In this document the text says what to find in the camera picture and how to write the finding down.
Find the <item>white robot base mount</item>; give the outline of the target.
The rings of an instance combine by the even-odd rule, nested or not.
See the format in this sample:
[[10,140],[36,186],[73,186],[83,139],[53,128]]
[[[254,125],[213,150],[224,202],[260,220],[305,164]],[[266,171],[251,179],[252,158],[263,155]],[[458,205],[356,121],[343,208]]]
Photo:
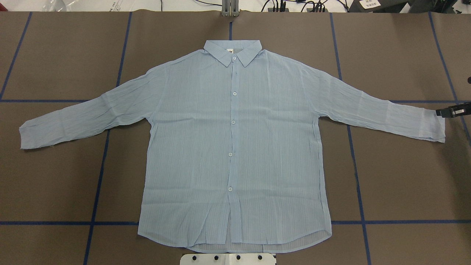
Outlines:
[[276,256],[269,253],[185,254],[180,265],[276,265]]

